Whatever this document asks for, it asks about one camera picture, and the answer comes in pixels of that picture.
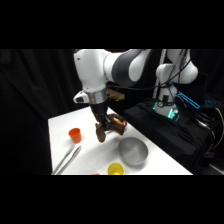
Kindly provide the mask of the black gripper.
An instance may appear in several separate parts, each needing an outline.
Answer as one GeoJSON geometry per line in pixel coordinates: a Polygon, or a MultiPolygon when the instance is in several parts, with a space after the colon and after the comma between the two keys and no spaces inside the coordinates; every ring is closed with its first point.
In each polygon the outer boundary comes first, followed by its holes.
{"type": "Polygon", "coordinates": [[[116,122],[114,120],[115,116],[114,114],[108,114],[107,115],[107,102],[104,101],[100,104],[91,104],[91,111],[96,118],[96,129],[104,129],[103,120],[106,119],[106,116],[108,117],[108,126],[107,129],[114,129],[116,126],[116,122]]]}

